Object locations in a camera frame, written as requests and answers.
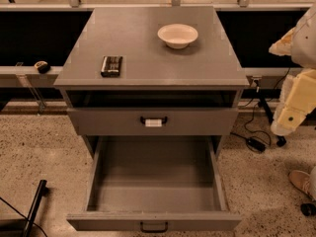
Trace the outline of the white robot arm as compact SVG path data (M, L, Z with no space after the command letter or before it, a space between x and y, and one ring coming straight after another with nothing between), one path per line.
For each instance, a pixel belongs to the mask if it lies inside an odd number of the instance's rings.
M291 57L303 70L283 81L271 124L275 135L294 132L316 109L316 4L298 20L296 26L273 43L269 53Z

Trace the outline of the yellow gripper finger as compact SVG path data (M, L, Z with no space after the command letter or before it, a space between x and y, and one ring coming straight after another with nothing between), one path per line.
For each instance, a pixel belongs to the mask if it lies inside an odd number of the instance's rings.
M291 56L293 33L294 29L291 29L281 39L273 43L269 48L269 53L277 56Z
M287 75L281 87L271 131L279 136L289 135L315 108L316 70L303 69L296 76Z

